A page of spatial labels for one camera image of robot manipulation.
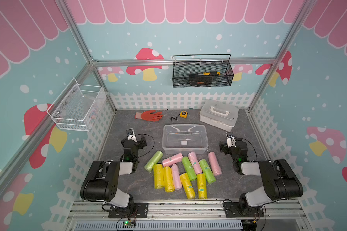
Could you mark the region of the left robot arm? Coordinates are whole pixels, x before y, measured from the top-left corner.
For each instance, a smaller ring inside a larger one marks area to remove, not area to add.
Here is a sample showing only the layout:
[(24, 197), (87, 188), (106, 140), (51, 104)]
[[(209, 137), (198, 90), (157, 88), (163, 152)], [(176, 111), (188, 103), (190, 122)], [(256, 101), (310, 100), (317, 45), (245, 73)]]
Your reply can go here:
[(81, 199), (101, 202), (109, 218), (147, 217), (148, 203), (136, 203), (131, 194), (118, 188), (119, 176), (137, 170), (138, 152), (147, 146), (144, 135), (140, 137), (130, 135), (121, 141), (124, 153), (119, 161), (94, 161), (81, 186)]

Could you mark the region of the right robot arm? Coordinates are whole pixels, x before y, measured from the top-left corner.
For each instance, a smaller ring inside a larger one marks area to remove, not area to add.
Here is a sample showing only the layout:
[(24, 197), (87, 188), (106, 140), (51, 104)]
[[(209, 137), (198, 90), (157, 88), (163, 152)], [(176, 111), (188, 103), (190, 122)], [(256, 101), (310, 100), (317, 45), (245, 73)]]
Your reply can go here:
[(303, 195), (303, 186), (285, 159), (249, 161), (246, 142), (235, 137), (221, 142), (219, 148), (220, 152), (231, 156), (238, 174), (259, 176), (262, 180), (261, 187), (243, 193), (238, 202), (223, 201), (224, 210), (229, 213), (227, 217), (261, 217), (263, 206)]

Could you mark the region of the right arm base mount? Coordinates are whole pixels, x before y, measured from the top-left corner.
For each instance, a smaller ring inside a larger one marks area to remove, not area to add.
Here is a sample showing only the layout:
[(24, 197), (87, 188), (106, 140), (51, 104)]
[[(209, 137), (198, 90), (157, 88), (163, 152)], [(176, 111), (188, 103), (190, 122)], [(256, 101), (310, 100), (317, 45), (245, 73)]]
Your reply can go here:
[(265, 216), (262, 207), (249, 207), (244, 203), (224, 200), (222, 206), (227, 218), (259, 219)]

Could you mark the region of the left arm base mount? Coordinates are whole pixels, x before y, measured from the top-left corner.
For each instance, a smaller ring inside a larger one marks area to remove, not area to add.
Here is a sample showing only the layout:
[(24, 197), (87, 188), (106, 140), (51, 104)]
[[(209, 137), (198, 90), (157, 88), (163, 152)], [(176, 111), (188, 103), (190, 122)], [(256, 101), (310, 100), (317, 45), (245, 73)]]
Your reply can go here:
[(112, 207), (109, 210), (109, 218), (147, 218), (149, 203), (132, 203), (128, 207)]

